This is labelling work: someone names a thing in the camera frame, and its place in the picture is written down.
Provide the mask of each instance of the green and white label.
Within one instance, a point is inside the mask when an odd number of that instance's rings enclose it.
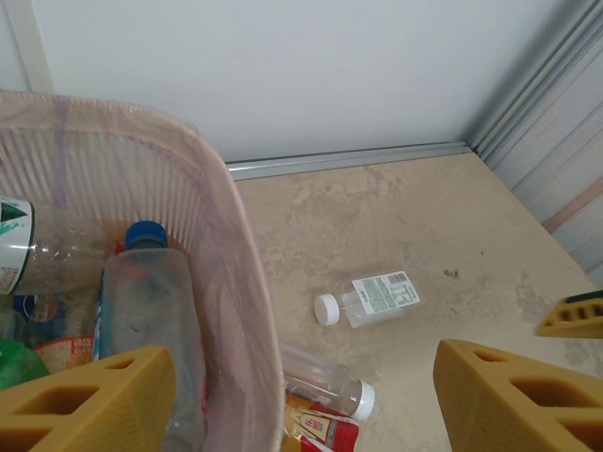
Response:
[[[403,271],[354,280],[352,283],[367,314],[384,313],[421,301],[415,287]]]
[[[0,196],[0,294],[12,292],[21,278],[32,226],[31,203]]]

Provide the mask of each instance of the white bottle cap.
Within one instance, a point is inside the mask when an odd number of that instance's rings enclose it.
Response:
[[[360,382],[362,383],[360,401],[358,402],[358,408],[351,417],[357,421],[366,421],[375,406],[375,388],[368,383]]]
[[[339,321],[339,306],[337,299],[331,294],[320,295],[314,300],[314,315],[318,323],[328,327]]]

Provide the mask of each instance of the corrugated metal wall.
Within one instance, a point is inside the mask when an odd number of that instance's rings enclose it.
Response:
[[[603,284],[603,17],[478,153]]]

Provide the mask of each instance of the trash can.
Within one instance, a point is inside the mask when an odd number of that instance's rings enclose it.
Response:
[[[186,253],[207,364],[204,451],[280,450],[281,359],[267,280],[233,179],[195,129],[122,103],[0,91],[0,194],[166,226]]]

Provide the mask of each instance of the aluminum corner strip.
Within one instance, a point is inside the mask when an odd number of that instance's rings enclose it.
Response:
[[[462,142],[399,146],[341,153],[283,157],[228,163],[227,167],[236,181],[260,177],[280,176],[299,172],[335,170],[380,163],[441,157],[472,151]]]

